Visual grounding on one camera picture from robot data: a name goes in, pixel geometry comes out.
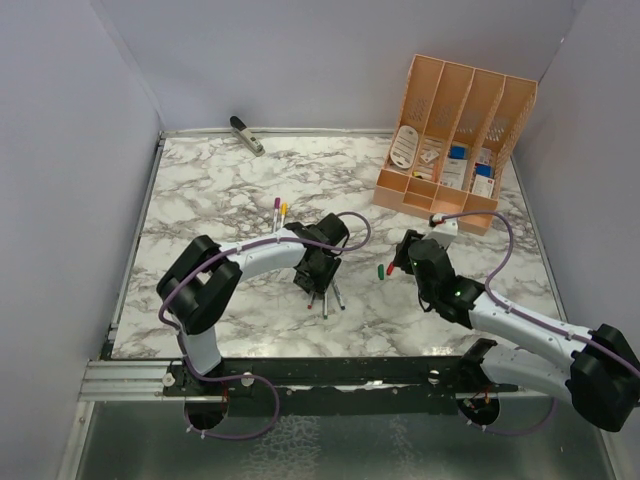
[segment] marble tabletop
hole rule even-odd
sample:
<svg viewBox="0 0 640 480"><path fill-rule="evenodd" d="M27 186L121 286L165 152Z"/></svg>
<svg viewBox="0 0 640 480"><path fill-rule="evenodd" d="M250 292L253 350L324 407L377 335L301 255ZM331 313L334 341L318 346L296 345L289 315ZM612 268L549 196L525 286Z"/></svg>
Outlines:
<svg viewBox="0 0 640 480"><path fill-rule="evenodd" d="M198 235L237 241L269 233L273 202L289 206L288 221L315 223L329 212L355 210L373 227L370 243L346 253L336 279L345 297L333 296L329 318L321 303L308 310L292 269L240 284L216 324L227 357L459 355L487 334L424 313L413 277L396 270L381 281L377 266L393 258L405 230L427 232L424 220L371 203L389 137L285 136L260 139L254 157L231 136L168 138L140 236L112 358L171 358L176 337L157 318L155 286ZM516 247L494 288L521 305L558 318L557 306L512 165L504 171L499 211L512 222ZM364 226L345 218L351 241ZM449 249L456 270L483 280L507 245L497 220L481 237L458 235Z"/></svg>

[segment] yellow marker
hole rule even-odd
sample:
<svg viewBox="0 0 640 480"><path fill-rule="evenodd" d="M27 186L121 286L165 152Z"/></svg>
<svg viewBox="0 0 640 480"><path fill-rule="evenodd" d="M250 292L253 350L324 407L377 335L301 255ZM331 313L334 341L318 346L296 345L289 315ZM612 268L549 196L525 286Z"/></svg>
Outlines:
<svg viewBox="0 0 640 480"><path fill-rule="evenodd" d="M287 204L283 203L280 207L280 228L284 227L284 216L287 214Z"/></svg>

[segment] storage box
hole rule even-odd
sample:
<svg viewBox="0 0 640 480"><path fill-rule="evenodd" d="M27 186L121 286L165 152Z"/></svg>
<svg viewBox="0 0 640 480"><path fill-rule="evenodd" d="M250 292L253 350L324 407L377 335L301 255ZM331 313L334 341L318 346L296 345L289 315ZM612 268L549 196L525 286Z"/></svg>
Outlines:
<svg viewBox="0 0 640 480"><path fill-rule="evenodd" d="M496 210L502 170L533 109L537 88L533 80L416 55L396 135L402 125L415 128L420 135L418 150L408 170L397 168L387 154L373 203L421 218L439 212ZM440 184L452 145L467 151L461 189ZM491 198L471 193L475 162L483 148L491 152L489 165L495 180ZM434 149L439 150L437 158L430 162L421 158ZM464 217L459 225L484 235L492 218Z"/></svg>

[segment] gray wall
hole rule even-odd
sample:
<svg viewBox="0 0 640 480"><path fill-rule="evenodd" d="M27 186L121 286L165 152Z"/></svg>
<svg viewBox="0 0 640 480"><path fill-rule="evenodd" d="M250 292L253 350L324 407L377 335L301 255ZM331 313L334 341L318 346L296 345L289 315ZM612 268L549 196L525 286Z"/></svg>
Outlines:
<svg viewBox="0 0 640 480"><path fill-rule="evenodd" d="M391 128L413 54L537 80L582 1L93 3L179 129Z"/></svg>
<svg viewBox="0 0 640 480"><path fill-rule="evenodd" d="M637 0L587 2L540 85L516 150L569 319L611 323L636 351L638 22ZM627 439L639 438L640 415L633 415L625 432Z"/></svg>
<svg viewBox="0 0 640 480"><path fill-rule="evenodd" d="M0 7L0 478L54 478L157 115L86 1Z"/></svg>

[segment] purple marker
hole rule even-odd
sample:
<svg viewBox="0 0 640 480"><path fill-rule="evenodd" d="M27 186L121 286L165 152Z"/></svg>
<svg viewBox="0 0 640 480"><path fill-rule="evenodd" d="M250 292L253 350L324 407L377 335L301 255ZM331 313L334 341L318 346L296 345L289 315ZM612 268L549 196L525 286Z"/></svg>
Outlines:
<svg viewBox="0 0 640 480"><path fill-rule="evenodd" d="M273 228L271 233L276 233L278 229L278 219L280 215L280 197L276 197L276 201L273 204Z"/></svg>

